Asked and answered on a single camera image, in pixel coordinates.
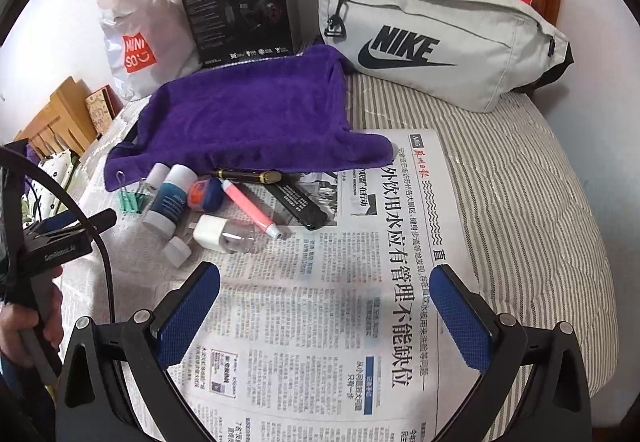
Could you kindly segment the person's left hand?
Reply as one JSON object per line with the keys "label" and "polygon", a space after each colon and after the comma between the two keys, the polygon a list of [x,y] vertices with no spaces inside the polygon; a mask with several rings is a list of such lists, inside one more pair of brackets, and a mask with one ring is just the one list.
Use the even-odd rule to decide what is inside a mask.
{"label": "person's left hand", "polygon": [[[43,337],[55,352],[60,350],[64,337],[62,322],[63,295],[58,285],[50,286],[51,311],[44,321]],[[21,332],[34,329],[39,324],[39,315],[35,310],[14,303],[1,305],[1,354],[18,367],[34,366],[32,356],[21,337]]]}

